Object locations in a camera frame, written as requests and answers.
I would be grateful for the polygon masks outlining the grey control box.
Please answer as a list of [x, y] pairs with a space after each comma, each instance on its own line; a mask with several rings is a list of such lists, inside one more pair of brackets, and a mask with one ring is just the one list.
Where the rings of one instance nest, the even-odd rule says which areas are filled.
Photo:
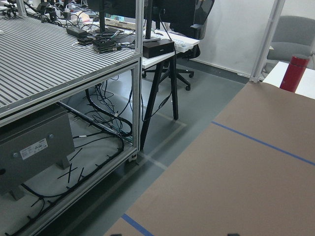
[[0, 193], [24, 196], [19, 186], [51, 165], [69, 167], [74, 143], [67, 111], [57, 107], [7, 124], [0, 129]]

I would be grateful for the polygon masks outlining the black flat box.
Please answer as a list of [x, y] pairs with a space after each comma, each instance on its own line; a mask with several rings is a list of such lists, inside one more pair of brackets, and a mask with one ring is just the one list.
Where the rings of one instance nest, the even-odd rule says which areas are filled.
[[161, 39], [158, 41], [143, 42], [143, 57], [150, 59], [174, 52], [174, 41]]

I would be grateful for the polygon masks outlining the aluminium frame post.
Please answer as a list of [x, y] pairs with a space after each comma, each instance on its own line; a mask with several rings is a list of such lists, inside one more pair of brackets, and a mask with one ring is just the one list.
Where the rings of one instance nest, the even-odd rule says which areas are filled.
[[269, 46], [276, 31], [284, 4], [285, 0], [275, 0], [273, 3], [273, 7], [267, 21], [264, 35], [258, 49], [258, 54], [250, 75], [250, 82], [257, 83], [260, 79], [260, 74], [267, 59]]

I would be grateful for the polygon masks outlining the black office chair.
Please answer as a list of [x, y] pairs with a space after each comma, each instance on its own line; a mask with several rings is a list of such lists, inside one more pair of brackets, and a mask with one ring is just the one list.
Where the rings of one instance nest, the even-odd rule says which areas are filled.
[[213, 0], [154, 0], [152, 20], [156, 26], [169, 23], [169, 33], [201, 40], [214, 3]]

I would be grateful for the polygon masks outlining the red water bottle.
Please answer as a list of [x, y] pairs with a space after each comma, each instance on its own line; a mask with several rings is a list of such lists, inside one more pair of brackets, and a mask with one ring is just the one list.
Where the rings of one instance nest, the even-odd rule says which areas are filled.
[[295, 92], [307, 68], [309, 60], [309, 57], [305, 55], [293, 55], [281, 82], [280, 88], [290, 92]]

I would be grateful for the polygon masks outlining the aluminium slatted workbench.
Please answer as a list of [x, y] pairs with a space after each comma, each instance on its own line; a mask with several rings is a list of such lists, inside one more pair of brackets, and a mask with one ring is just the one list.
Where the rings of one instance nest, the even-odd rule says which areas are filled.
[[[24, 196], [0, 195], [0, 233], [34, 236], [139, 150], [143, 3], [136, 5], [134, 49], [97, 53], [77, 47], [66, 28], [40, 19], [0, 17], [0, 127], [36, 112], [67, 111], [74, 152], [22, 183]], [[63, 100], [131, 72], [132, 140]]]

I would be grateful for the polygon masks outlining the black computer monitor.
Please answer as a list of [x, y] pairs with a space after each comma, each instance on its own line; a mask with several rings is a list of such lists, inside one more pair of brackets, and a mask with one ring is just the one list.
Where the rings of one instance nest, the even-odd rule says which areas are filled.
[[136, 5], [144, 0], [87, 0], [88, 8], [99, 13], [100, 32], [105, 32], [105, 14], [136, 18]]

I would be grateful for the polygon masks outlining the white desk black legs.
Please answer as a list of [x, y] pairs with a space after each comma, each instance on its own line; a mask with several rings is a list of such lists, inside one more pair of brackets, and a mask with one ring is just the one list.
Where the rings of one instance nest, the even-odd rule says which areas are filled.
[[177, 79], [180, 79], [183, 83], [185, 83], [186, 89], [190, 90], [190, 83], [186, 81], [182, 76], [179, 75], [180, 72], [188, 73], [190, 77], [194, 75], [194, 72], [187, 70], [180, 70], [176, 68], [176, 55], [171, 56], [168, 59], [165, 59], [156, 64], [155, 74], [153, 78], [153, 83], [149, 95], [149, 100], [146, 108], [146, 113], [143, 119], [143, 125], [140, 134], [140, 149], [143, 149], [147, 132], [150, 125], [151, 117], [155, 114], [153, 111], [159, 84], [165, 79], [170, 78], [171, 82], [171, 92], [170, 95], [165, 98], [164, 101], [159, 105], [161, 108], [169, 98], [172, 98], [173, 104], [173, 118], [175, 120], [178, 119], [178, 96], [177, 96]]

